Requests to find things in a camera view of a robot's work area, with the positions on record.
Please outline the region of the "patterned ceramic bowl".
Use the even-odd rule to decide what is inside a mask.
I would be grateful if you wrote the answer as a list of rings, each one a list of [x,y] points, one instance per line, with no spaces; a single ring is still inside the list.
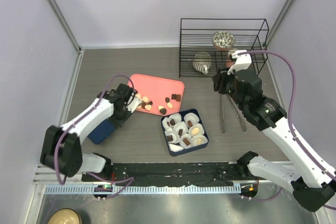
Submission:
[[[230,50],[236,42],[234,35],[228,31],[217,31],[212,35],[213,46],[220,51]]]

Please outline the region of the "striped grey mug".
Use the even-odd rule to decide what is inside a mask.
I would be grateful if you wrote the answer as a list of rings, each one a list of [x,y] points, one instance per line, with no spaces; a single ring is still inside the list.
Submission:
[[[212,65],[210,54],[207,52],[196,53],[192,65],[196,71],[202,74],[208,74]]]

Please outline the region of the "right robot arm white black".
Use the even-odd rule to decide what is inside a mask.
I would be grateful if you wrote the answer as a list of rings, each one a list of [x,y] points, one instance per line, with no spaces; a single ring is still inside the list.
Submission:
[[[289,169],[249,151],[237,160],[239,177],[267,179],[292,193],[310,212],[323,207],[335,195],[335,169],[320,168],[313,162],[317,154],[306,153],[307,144],[289,125],[287,113],[279,103],[263,94],[262,80],[256,73],[248,69],[229,73],[228,68],[223,68],[212,80],[214,91],[232,98],[244,118],[270,138],[294,165],[294,169]]]

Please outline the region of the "pink mug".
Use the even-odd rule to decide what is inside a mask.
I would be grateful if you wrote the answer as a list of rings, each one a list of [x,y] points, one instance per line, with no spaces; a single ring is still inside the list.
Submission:
[[[230,68],[232,65],[235,64],[235,61],[230,58],[231,54],[233,54],[237,49],[231,49],[228,51],[227,57],[226,57],[226,67]]]

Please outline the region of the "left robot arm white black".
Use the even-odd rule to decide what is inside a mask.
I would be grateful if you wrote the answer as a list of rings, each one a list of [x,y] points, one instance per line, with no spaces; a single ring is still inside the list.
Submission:
[[[62,126],[51,125],[45,133],[40,163],[58,170],[66,177],[79,172],[92,172],[105,182],[112,174],[111,159],[82,151],[85,139],[102,143],[120,128],[141,104],[137,91],[126,84],[117,89],[99,93],[82,113]]]

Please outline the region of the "dark blue box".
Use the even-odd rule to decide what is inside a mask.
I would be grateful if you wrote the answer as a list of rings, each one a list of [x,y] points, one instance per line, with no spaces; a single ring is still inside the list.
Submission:
[[[188,109],[188,110],[181,111],[181,112],[177,112],[177,113],[179,113],[179,114],[181,115],[181,117],[182,117],[182,121],[184,122],[184,116],[185,116],[186,114],[190,113],[190,112],[195,113],[195,114],[199,117],[199,120],[200,120],[200,121],[199,121],[198,123],[200,123],[200,124],[203,126],[203,128],[204,128],[204,132],[205,132],[203,135],[208,139],[208,142],[209,142],[209,138],[208,138],[207,132],[206,132],[206,130],[205,130],[205,126],[204,126],[204,124],[203,124],[203,121],[202,121],[202,119],[201,119],[201,116],[200,116],[199,112],[198,112],[196,109]],[[162,117],[162,118],[161,118],[161,122],[162,122],[163,118],[167,118],[167,119],[168,119],[169,116],[164,116],[164,117]],[[197,150],[200,150],[200,149],[203,149],[203,148],[204,148],[204,147],[191,147],[191,148],[188,148],[188,149],[184,149],[183,151],[174,153],[174,152],[171,152],[170,149],[169,149],[168,142],[166,141],[166,138],[165,138],[165,134],[164,134],[164,139],[165,139],[165,142],[166,142],[166,144],[167,144],[167,148],[168,148],[169,154],[170,154],[171,156],[179,156],[179,155],[183,155],[183,154],[190,153],[190,152],[197,151]]]

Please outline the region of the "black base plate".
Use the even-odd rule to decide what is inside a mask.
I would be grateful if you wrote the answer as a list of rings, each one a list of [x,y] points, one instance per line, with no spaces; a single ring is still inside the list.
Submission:
[[[114,163],[106,174],[98,176],[113,181],[133,177],[131,185],[139,187],[216,187],[258,179],[243,166],[229,162]]]

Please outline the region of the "metal tongs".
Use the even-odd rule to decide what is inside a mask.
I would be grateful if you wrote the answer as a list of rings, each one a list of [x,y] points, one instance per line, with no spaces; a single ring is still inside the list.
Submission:
[[[219,95],[219,125],[220,132],[224,134],[226,132],[227,120],[233,121],[236,118],[236,123],[240,125],[243,132],[247,131],[246,123],[243,117],[238,112],[238,108],[229,95]]]

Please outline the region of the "pink plastic tray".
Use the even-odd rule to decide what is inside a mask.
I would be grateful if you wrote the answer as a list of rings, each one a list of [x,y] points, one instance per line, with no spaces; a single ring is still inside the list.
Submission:
[[[138,98],[146,98],[152,106],[152,109],[147,111],[146,105],[140,105],[136,109],[138,112],[162,116],[160,108],[166,108],[167,115],[180,111],[185,88],[183,82],[143,74],[133,74],[130,79],[128,85],[134,84]],[[167,106],[168,102],[173,105],[171,109]]]

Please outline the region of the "beige bowl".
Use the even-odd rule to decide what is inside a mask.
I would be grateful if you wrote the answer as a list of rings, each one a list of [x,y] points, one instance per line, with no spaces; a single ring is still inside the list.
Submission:
[[[65,208],[55,212],[47,224],[82,224],[82,220],[75,210]]]

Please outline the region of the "white paper cupcake liner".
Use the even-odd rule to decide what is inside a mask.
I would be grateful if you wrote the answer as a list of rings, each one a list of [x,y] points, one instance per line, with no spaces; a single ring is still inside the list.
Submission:
[[[199,122],[199,117],[195,113],[190,112],[184,116],[184,122],[186,123],[188,128],[191,128],[187,124],[188,121],[191,121],[192,124],[195,125]]]
[[[173,127],[173,130],[178,134],[178,131],[179,131],[179,129],[183,129],[184,130],[184,134],[187,134],[188,133],[188,128],[187,128],[187,126],[186,126],[186,124],[185,124],[185,122],[180,122],[180,123],[178,123],[178,124],[176,124],[174,127]]]
[[[190,141],[191,145],[186,146],[186,145],[183,143],[183,139],[184,139],[184,138],[187,138],[187,139]],[[192,137],[191,137],[189,134],[184,134],[184,135],[182,135],[182,136],[180,137],[179,144],[180,144],[184,149],[191,148],[191,147],[193,146],[193,145],[192,145]]]
[[[202,144],[201,145],[196,145],[196,140],[198,138],[201,138],[202,139]],[[192,147],[206,147],[208,144],[208,139],[204,136],[204,135],[197,135],[195,137],[192,138]]]
[[[177,152],[180,152],[180,151],[184,150],[184,148],[180,145],[168,144],[168,146],[169,146],[170,151],[174,152],[174,153],[177,153]]]
[[[179,113],[172,114],[167,119],[167,122],[168,122],[168,124],[169,124],[170,127],[174,127],[176,125],[176,124],[175,125],[171,125],[170,124],[170,120],[171,119],[174,119],[175,122],[176,122],[176,124],[178,124],[178,123],[180,123],[182,121],[182,117],[181,117],[181,115]]]
[[[174,130],[166,130],[164,134],[169,144],[177,144],[180,141],[179,135]]]
[[[191,137],[197,136],[197,135],[192,134],[192,129],[195,128],[195,127],[199,128],[199,133],[197,135],[203,135],[205,133],[203,126],[200,123],[197,123],[197,124],[193,125],[191,128],[189,128],[189,130],[188,130],[188,133]]]
[[[170,126],[169,126],[169,124],[168,124],[168,122],[167,122],[167,118],[163,118],[163,120],[162,120],[161,123],[162,123],[162,126],[163,126],[163,128],[164,128],[165,131],[171,129]]]

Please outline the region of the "dark round chocolate piece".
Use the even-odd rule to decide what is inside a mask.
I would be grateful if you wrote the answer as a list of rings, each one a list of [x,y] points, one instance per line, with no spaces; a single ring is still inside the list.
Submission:
[[[159,112],[163,115],[166,115],[166,108],[161,108]]]

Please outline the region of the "dark blue box lid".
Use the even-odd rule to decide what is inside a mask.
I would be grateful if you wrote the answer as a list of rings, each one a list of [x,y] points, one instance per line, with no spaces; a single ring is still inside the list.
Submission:
[[[109,137],[116,127],[109,120],[101,122],[89,135],[88,138],[93,144],[101,144],[107,137]]]

